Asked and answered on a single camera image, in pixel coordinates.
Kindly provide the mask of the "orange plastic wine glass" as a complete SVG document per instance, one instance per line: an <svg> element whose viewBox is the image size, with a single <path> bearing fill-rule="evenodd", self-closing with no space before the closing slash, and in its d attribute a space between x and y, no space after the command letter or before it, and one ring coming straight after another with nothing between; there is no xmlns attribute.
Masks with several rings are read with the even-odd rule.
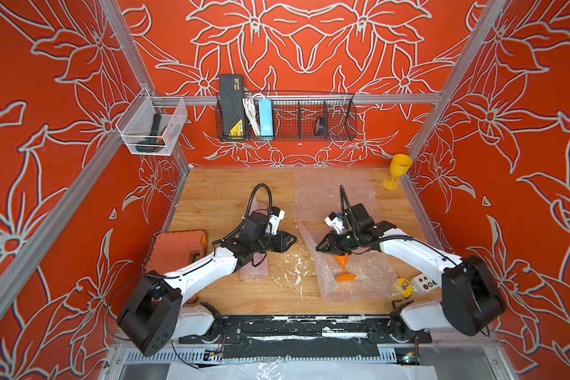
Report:
<svg viewBox="0 0 570 380"><path fill-rule="evenodd" d="M350 256L350 253L345 253L344 255L334 257L341 267L341 274L335 276L337 282L350 282L357 278L355 274L349 272L347 269L348 258Z"/></svg>

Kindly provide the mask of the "bubble pink glass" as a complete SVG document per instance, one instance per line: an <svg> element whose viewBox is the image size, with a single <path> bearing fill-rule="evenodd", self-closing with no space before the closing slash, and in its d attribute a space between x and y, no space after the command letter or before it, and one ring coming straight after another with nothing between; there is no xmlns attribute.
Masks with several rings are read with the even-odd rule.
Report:
<svg viewBox="0 0 570 380"><path fill-rule="evenodd" d="M239 271L239 278L243 282L267 280L269 278L269 259L264 253L256 253L245 267Z"/></svg>

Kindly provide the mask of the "bubble orange glass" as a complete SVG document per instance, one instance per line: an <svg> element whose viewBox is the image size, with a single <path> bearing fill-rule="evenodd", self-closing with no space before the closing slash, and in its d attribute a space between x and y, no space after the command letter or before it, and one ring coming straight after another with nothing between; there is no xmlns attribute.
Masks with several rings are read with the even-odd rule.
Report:
<svg viewBox="0 0 570 380"><path fill-rule="evenodd" d="M347 269L357 278L350 282L337 282L341 267L334 255L318 253L315 248L329 233L327 226L318 223L298 223L300 237L304 240L317 277L321 299L332 303L361 302L374 299L391 299L399 295L394 288L397 274L383 253L351 254Z"/></svg>

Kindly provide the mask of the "clear bubble wrap sheet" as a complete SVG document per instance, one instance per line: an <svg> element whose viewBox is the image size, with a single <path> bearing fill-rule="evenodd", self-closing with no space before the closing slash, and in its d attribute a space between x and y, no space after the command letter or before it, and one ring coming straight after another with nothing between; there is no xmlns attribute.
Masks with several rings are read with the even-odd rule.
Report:
<svg viewBox="0 0 570 380"><path fill-rule="evenodd" d="M362 204L370 217L382 216L369 172L362 169L301 169L294 173L294 217L298 222L322 222L341 211L340 186L349 203Z"/></svg>

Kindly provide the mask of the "yellow plastic wine glass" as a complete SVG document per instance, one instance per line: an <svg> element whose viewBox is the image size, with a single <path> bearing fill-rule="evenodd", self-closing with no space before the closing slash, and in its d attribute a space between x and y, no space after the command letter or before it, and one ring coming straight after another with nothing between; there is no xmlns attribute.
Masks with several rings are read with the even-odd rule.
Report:
<svg viewBox="0 0 570 380"><path fill-rule="evenodd" d="M383 181L383 187L390 191L397 189L398 179L407 174L412 165L413 160L408 155L394 155L389 166L390 178Z"/></svg>

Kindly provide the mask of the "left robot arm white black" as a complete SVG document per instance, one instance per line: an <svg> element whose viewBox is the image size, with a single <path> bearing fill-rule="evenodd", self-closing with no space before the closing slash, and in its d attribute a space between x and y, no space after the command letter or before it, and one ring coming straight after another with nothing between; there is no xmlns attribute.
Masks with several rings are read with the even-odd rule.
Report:
<svg viewBox="0 0 570 380"><path fill-rule="evenodd" d="M247 266L258 253L285 253L297 237L279 229L285 212L271 207L252 212L234 235L225 237L214 252L177 271L147 272L136 284L117 324L146 357L168 342L208 333L220 314L208 303L185 303L215 281Z"/></svg>

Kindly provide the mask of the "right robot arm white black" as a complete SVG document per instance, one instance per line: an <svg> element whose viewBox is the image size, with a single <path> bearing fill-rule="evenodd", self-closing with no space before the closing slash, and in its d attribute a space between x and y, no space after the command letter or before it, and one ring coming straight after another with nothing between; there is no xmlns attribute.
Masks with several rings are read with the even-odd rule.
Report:
<svg viewBox="0 0 570 380"><path fill-rule="evenodd" d="M325 221L331 231L317 245L319 253L336 257L363 249L384 253L420 271L440 289L437 301L403 303L390 312L387 331L398 343L431 329L452 328L473 337L507 309L487 263L479 256L464 258L445 253L392 223L377 223L362 204L344 206Z"/></svg>

